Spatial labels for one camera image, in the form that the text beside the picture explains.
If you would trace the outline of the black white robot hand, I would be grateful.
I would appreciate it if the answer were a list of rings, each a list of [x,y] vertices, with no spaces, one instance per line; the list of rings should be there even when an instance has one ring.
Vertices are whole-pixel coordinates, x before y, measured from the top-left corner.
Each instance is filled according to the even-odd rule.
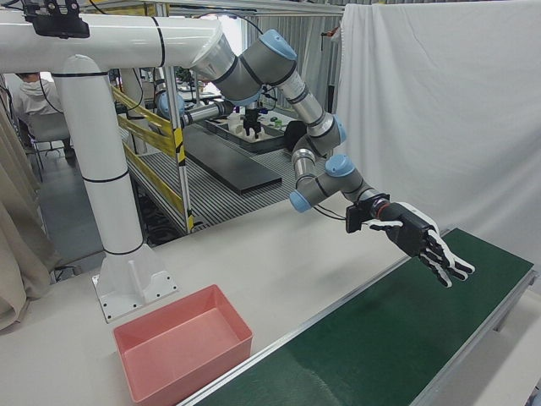
[[[464,281],[475,272],[475,266],[451,252],[435,221],[406,202],[385,204],[377,217],[368,220],[366,225],[384,231],[403,252],[418,257],[446,288],[452,286],[450,275]]]

